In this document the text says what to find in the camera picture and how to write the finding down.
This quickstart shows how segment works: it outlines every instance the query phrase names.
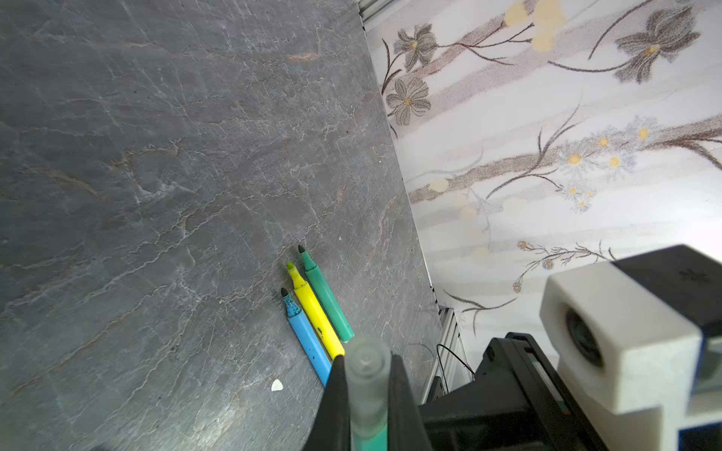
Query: camera lens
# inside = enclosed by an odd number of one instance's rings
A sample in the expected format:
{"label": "camera lens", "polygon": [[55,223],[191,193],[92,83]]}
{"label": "camera lens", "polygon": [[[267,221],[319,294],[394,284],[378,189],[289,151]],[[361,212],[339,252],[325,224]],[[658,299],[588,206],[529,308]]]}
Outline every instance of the camera lens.
{"label": "camera lens", "polygon": [[569,330],[569,336],[572,337],[574,346],[576,346],[584,358],[587,359],[587,362],[595,367],[602,368],[604,366],[604,360],[601,358],[601,352],[599,351],[599,346],[596,343],[594,335],[592,335],[591,330],[589,330],[589,327],[584,323],[582,317],[572,309],[567,311],[567,329]]}

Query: translucent marker cap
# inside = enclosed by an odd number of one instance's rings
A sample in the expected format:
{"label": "translucent marker cap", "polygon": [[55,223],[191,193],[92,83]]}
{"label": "translucent marker cap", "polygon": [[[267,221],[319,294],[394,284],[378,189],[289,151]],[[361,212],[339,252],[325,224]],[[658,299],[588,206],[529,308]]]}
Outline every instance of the translucent marker cap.
{"label": "translucent marker cap", "polygon": [[361,438],[378,434],[388,421],[391,350],[379,338],[358,336],[346,347],[351,429]]}

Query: floral wallpaper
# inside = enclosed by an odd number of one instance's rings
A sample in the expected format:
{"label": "floral wallpaper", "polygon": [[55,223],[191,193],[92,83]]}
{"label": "floral wallpaper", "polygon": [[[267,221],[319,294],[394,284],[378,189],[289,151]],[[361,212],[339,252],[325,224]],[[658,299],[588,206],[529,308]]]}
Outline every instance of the floral wallpaper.
{"label": "floral wallpaper", "polygon": [[439,302],[478,364],[555,271],[722,258],[722,2],[411,0],[367,30]]}

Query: marker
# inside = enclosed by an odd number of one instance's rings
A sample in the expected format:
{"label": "marker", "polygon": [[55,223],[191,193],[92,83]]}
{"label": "marker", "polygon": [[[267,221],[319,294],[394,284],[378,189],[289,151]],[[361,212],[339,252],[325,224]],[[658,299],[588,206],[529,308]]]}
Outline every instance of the marker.
{"label": "marker", "polygon": [[326,356],[321,342],[318,341],[316,333],[313,332],[313,328],[308,322],[306,314],[293,302],[288,290],[281,288],[281,296],[283,296],[283,302],[286,303],[288,322],[291,323],[291,327],[293,331],[296,332],[298,341],[301,342],[301,346],[303,346],[303,349],[306,351],[308,359],[311,360],[318,379],[321,379],[321,383],[325,387],[331,374],[331,362],[329,362],[329,358]]}
{"label": "marker", "polygon": [[313,325],[313,330],[316,331],[326,350],[329,352],[331,360],[333,361],[336,356],[344,355],[344,347],[341,346],[341,342],[339,338],[336,337],[334,328],[331,327],[329,319],[326,318],[326,314],[323,313],[321,304],[318,303],[318,299],[316,299],[311,285],[303,280],[303,277],[298,273],[293,263],[286,263],[286,268],[288,268],[288,274],[291,276],[291,279],[293,279],[293,289],[296,292],[296,296],[298,300],[301,301],[301,305]]}
{"label": "marker", "polygon": [[303,267],[306,270],[308,281],[313,287],[313,291],[316,292],[321,305],[323,305],[323,309],[329,316],[331,324],[334,325],[336,332],[339,333],[341,341],[344,343],[348,342],[348,340],[354,338],[354,331],[351,330],[351,325],[346,320],[338,301],[336,301],[336,297],[331,291],[326,277],[323,276],[321,268],[318,267],[316,262],[311,260],[310,254],[302,245],[298,245],[298,252],[300,252],[301,258],[303,259]]}
{"label": "marker", "polygon": [[360,336],[344,357],[355,451],[388,449],[388,376],[391,350],[379,338]]}

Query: green marker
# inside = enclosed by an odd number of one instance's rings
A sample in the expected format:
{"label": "green marker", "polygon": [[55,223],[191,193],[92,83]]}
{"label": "green marker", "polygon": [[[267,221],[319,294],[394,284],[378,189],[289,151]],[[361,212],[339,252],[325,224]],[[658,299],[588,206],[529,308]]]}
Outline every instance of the green marker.
{"label": "green marker", "polygon": [[326,281],[326,277],[323,277],[321,268],[318,267],[316,262],[311,260],[311,256],[308,255],[308,252],[306,252],[306,249],[304,249],[302,245],[298,245],[298,252],[301,253],[303,268],[306,271],[308,281],[313,287],[313,291],[316,292],[318,300],[321,302],[323,309],[329,316],[331,324],[334,325],[336,332],[338,332],[339,338],[341,341],[346,343],[351,338],[354,338],[354,331],[351,330],[351,325],[349,325],[349,322],[346,320],[338,301],[336,301],[336,297],[331,291],[331,287]]}
{"label": "green marker", "polygon": [[348,348],[345,362],[351,448],[355,451],[387,451],[391,350],[380,338],[370,336],[354,338]]}

